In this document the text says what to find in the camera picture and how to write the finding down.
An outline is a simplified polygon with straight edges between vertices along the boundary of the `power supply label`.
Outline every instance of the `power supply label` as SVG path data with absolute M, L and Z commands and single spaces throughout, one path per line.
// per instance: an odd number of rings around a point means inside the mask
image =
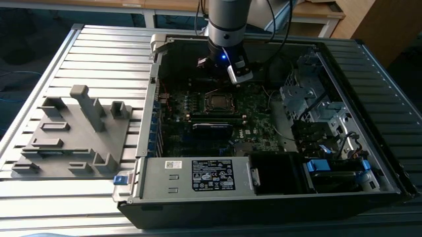
M 195 192 L 237 189 L 230 159 L 193 160 L 193 189 Z

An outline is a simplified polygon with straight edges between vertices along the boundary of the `blue latch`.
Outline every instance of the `blue latch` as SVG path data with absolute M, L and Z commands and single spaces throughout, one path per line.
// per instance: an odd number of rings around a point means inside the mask
M 330 165 L 326 159 L 313 159 L 306 163 L 310 172 L 314 171 L 330 171 Z
M 113 179 L 113 184 L 115 185 L 127 185 L 129 177 L 125 175 L 117 175 Z
M 333 151 L 325 145 L 320 145 L 320 147 L 322 148 L 324 152 L 326 152 L 328 154 L 333 153 Z
M 366 159 L 362 161 L 362 165 L 365 170 L 370 170 L 370 162 Z

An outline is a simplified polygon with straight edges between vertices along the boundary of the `cable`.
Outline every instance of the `cable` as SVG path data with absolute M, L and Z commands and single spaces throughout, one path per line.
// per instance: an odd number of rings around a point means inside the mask
M 277 90 L 270 94 L 270 98 L 269 98 L 269 103 L 266 105 L 266 108 L 270 109 L 270 101 L 271 101 L 271 97 L 273 97 L 273 94 L 277 92 Z
M 201 2 L 202 2 L 202 0 L 198 0 L 198 8 L 197 8 L 197 14 L 195 14 L 195 23 L 194 23 L 194 28 L 195 28 L 195 34 L 197 34 L 197 36 L 198 36 L 198 30 L 197 30 L 197 28 L 198 28 L 198 14 L 199 14 Z
M 314 103 L 307 107 L 307 109 L 302 112 L 298 120 L 302 119 L 302 117 L 306 115 L 306 113 L 309 111 L 312 111 L 312 109 L 317 106 L 317 104 L 322 101 L 322 99 L 325 98 L 325 96 L 328 95 L 328 92 L 325 91 L 324 94 L 321 94 L 321 96 L 316 99 Z
M 269 94 L 269 92 L 266 91 L 266 89 L 265 89 L 265 86 L 263 86 L 263 85 L 262 85 L 262 88 L 263 88 L 265 94 L 267 95 L 267 97 L 270 97 L 270 94 Z
M 273 125 L 273 128 L 274 128 L 274 131 L 277 132 L 277 134 L 281 135 L 282 138 L 285 138 L 285 139 L 287 139 L 287 140 L 290 140 L 290 141 L 294 141 L 294 142 L 297 141 L 295 139 L 291 139 L 291 138 L 286 137 L 286 136 L 277 130 L 277 128 L 275 128 L 274 125 Z
M 0 101 L 16 103 L 16 102 L 24 102 L 26 100 L 4 100 L 0 98 Z
M 167 93 L 167 88 L 166 88 L 165 82 L 163 82 L 162 80 L 159 80 L 159 82 L 161 82 L 161 84 L 163 85 L 163 88 L 165 88 L 166 104 L 167 104 L 169 111 L 171 112 L 171 107 L 170 107 L 170 104 L 169 104 L 169 99 L 170 99 L 170 98 L 167 98 L 167 95 L 170 95 L 170 94 Z
M 362 151 L 362 144 L 358 142 L 358 139 L 356 138 L 356 143 L 358 144 L 358 148 L 357 150 L 352 153 L 352 155 L 349 156 L 349 158 L 353 158 L 356 156 L 356 154 Z
M 206 14 L 206 4 L 207 0 L 201 0 L 201 11 L 203 12 L 203 17 L 209 18 L 209 15 Z
M 38 72 L 34 72 L 34 71 L 16 71 L 16 72 L 4 73 L 4 74 L 0 75 L 0 77 L 3 77 L 3 76 L 6 76 L 6 75 L 10 75 L 10 74 L 14 74 L 14 73 L 31 73 L 31 74 L 36 74 L 36 75 L 40 75 L 40 76 L 43 75 L 43 74 L 40 74 L 40 73 L 38 73 Z
M 274 40 L 274 37 L 275 37 L 275 16 L 274 16 L 274 10 L 273 10 L 273 6 L 271 6 L 271 3 L 270 3 L 270 0 L 266 0 L 266 2 L 269 3 L 269 7 L 270 7 L 270 10 L 271 10 L 271 15 L 273 15 L 273 35 L 271 35 L 271 38 L 266 42 L 266 43 L 270 43 Z
M 187 24 L 187 22 L 191 20 L 191 18 L 193 18 L 191 16 L 187 18 L 185 24 Z
M 289 36 L 289 32 L 290 32 L 290 25 L 291 25 L 291 18 L 293 18 L 293 0 L 289 0 L 289 4 L 290 4 L 290 9 L 289 9 L 289 21 L 287 21 L 287 30 L 286 30 L 286 35 L 285 35 L 285 39 L 283 42 L 278 48 L 278 50 L 275 51 L 274 55 L 267 59 L 267 61 L 265 62 L 265 64 L 271 63 L 271 61 L 274 60 L 274 58 L 277 57 L 278 53 L 281 52 L 286 41 L 287 41 L 287 36 Z
M 344 148 L 345 148 L 345 144 L 346 144 L 348 138 L 349 138 L 352 135 L 354 135 L 354 134 L 357 134 L 357 133 L 356 133 L 354 131 L 350 131 L 350 132 L 348 132 L 346 136 L 344 137 L 342 142 L 341 142 L 341 145 L 340 145 L 340 148 L 338 148 L 338 154 L 336 155 L 336 159 L 340 159 L 340 158 L 341 158 L 341 156 L 342 156 L 342 150 L 344 150 Z

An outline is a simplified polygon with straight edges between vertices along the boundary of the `motherboard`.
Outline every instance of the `motherboard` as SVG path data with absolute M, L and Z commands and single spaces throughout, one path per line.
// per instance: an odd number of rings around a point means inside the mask
M 281 96 L 269 92 L 258 83 L 162 80 L 163 156 L 241 157 L 254 150 L 279 151 L 270 101 Z

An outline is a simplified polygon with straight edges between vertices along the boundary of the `black cable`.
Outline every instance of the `black cable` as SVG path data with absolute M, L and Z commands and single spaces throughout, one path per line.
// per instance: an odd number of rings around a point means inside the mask
M 271 3 L 270 3 L 270 0 L 266 0 L 266 2 L 269 3 L 269 7 L 270 7 L 270 10 L 271 10 L 271 15 L 273 15 L 273 35 L 271 35 L 271 38 L 266 42 L 266 43 L 270 43 L 274 40 L 274 37 L 275 37 L 275 16 L 274 16 L 274 10 L 273 10 L 273 6 L 271 6 Z
M 289 4 L 290 4 L 290 9 L 289 9 L 289 21 L 287 21 L 287 30 L 286 30 L 286 35 L 285 35 L 285 39 L 283 42 L 277 50 L 277 52 L 274 53 L 274 55 L 267 59 L 267 61 L 265 62 L 265 64 L 271 63 L 271 61 L 274 60 L 274 58 L 277 57 L 278 53 L 281 52 L 286 41 L 287 41 L 287 36 L 289 36 L 289 32 L 290 32 L 290 26 L 291 26 L 291 18 L 293 18 L 293 0 L 289 0 Z
M 349 158 L 353 158 L 354 155 L 362 151 L 362 144 L 358 142 L 358 139 L 356 138 L 356 143 L 358 144 L 358 148 L 356 149 L 356 151 L 352 153 L 352 155 L 349 156 Z
M 318 105 L 318 103 L 322 101 L 322 99 L 326 97 L 328 92 L 325 91 L 324 94 L 321 94 L 321 96 L 316 99 L 314 103 L 307 107 L 307 109 L 302 112 L 298 120 L 301 120 L 303 118 L 303 116 L 306 115 L 306 113 L 309 111 L 312 111 L 312 109 Z
M 341 145 L 340 145 L 340 148 L 338 148 L 338 154 L 336 155 L 336 159 L 340 159 L 340 158 L 341 158 L 341 156 L 342 156 L 342 150 L 344 150 L 344 148 L 345 148 L 345 144 L 346 144 L 348 138 L 349 138 L 352 135 L 354 135 L 354 134 L 357 134 L 357 133 L 356 133 L 354 131 L 350 131 L 350 132 L 348 132 L 346 136 L 344 137 L 344 140 L 342 140 Z
M 195 14 L 195 23 L 194 23 L 194 28 L 195 28 L 195 34 L 197 34 L 197 36 L 198 36 L 197 27 L 198 27 L 198 14 L 199 14 L 201 2 L 202 2 L 202 0 L 198 0 L 198 8 L 197 8 L 197 14 Z
M 201 10 L 203 12 L 203 17 L 209 18 L 209 15 L 206 14 L 206 4 L 207 4 L 207 0 L 201 0 Z

